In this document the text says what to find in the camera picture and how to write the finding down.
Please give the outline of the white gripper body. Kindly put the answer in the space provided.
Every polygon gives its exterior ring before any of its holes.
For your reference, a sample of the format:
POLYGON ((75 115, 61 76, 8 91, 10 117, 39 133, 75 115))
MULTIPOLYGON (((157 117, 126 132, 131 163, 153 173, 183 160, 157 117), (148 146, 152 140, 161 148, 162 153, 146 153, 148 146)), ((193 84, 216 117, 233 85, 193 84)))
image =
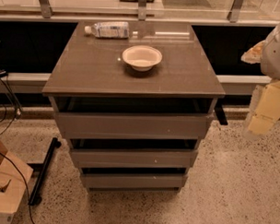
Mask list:
POLYGON ((261 69, 263 74, 280 80, 280 22, 265 39, 262 48, 261 69))

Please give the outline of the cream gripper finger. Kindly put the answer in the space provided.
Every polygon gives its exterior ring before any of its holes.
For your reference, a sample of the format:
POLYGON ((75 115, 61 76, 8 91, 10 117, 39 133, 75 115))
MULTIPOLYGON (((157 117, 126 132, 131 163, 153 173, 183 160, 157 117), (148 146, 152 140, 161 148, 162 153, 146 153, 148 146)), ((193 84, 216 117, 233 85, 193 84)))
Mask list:
POLYGON ((262 50, 264 44, 265 41, 260 41, 256 45, 253 45, 240 57, 240 60, 250 65, 259 64, 262 60, 262 50))
POLYGON ((280 119, 280 81, 257 86, 243 126, 245 136, 263 136, 280 119))

